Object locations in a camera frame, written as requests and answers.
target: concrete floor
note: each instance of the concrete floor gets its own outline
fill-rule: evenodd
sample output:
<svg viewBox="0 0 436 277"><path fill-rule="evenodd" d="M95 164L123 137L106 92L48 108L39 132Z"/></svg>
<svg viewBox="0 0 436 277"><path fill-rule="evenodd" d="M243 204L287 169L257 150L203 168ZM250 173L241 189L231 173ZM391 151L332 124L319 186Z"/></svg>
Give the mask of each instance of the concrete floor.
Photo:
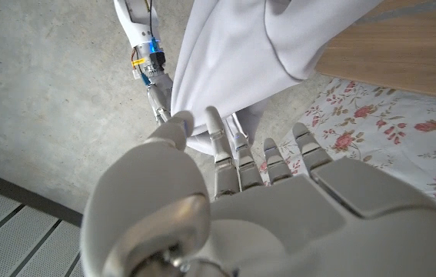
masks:
<svg viewBox="0 0 436 277"><path fill-rule="evenodd" d="M171 77L192 2L156 4ZM111 0L0 0L0 177L81 212L103 171L156 127L130 52ZM330 80L273 97L257 142L280 139ZM188 153L212 193L212 158Z"/></svg>

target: bed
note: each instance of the bed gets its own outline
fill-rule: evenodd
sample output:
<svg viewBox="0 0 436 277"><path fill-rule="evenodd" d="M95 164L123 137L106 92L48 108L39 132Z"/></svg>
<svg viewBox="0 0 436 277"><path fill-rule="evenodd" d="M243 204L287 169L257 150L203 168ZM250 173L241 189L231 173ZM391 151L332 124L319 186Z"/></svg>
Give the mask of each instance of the bed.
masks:
<svg viewBox="0 0 436 277"><path fill-rule="evenodd" d="M436 98L334 78L299 122L333 159L362 160L436 200ZM277 144L293 174L306 173L292 133Z"/></svg>

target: floral bedsheet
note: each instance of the floral bedsheet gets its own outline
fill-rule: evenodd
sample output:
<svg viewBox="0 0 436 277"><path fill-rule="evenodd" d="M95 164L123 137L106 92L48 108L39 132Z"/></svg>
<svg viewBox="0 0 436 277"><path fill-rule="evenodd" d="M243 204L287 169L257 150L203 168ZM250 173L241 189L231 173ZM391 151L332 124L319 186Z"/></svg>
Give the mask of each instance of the floral bedsheet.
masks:
<svg viewBox="0 0 436 277"><path fill-rule="evenodd" d="M436 98L335 78L299 122L333 159L362 160L436 199ZM277 144L293 174L307 173L291 132Z"/></svg>

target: robotic hand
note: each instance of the robotic hand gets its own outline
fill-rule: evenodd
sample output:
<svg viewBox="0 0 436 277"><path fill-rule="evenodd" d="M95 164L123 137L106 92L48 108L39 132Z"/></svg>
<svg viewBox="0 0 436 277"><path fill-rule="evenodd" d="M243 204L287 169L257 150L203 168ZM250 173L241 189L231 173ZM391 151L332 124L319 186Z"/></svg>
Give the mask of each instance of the robotic hand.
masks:
<svg viewBox="0 0 436 277"><path fill-rule="evenodd" d="M308 175L292 176L272 139L263 186L242 134L238 163L207 109L216 200L186 155L193 118L179 112L101 177L82 223L92 276L436 276L436 204L353 159L332 161L293 128Z"/></svg>
<svg viewBox="0 0 436 277"><path fill-rule="evenodd" d="M166 59L159 46L158 15L152 0L114 0L114 3L118 20L132 46L132 72L145 83L156 121L162 124L170 119L173 81L163 68Z"/></svg>

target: white cloth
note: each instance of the white cloth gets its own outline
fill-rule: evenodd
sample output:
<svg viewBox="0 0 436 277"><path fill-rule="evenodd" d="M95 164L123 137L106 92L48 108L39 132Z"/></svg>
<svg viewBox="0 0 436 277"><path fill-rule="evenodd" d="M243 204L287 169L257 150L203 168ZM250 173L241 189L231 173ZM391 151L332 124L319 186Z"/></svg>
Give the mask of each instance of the white cloth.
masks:
<svg viewBox="0 0 436 277"><path fill-rule="evenodd" d="M193 135L202 134L188 145L212 153L203 134L210 105L223 118L241 111L242 128L253 138L265 108L260 101L307 79L324 45L379 2L195 0L171 98L171 112L191 111Z"/></svg>
<svg viewBox="0 0 436 277"><path fill-rule="evenodd" d="M435 97L335 78L298 121L333 159L367 162L436 200ZM292 132L278 145L293 175L307 175ZM260 173L270 185L265 162Z"/></svg>

